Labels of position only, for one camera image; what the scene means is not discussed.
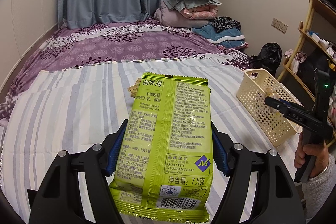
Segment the person right hand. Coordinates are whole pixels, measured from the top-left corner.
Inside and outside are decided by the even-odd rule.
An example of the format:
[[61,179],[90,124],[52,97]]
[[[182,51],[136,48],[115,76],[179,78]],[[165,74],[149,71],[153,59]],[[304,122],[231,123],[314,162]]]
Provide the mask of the person right hand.
[[303,145],[303,133],[299,135],[299,142],[295,152],[294,166],[300,169],[305,164],[306,155],[316,157],[315,165],[311,170],[309,178],[314,178],[321,174],[329,165],[329,151],[326,143]]

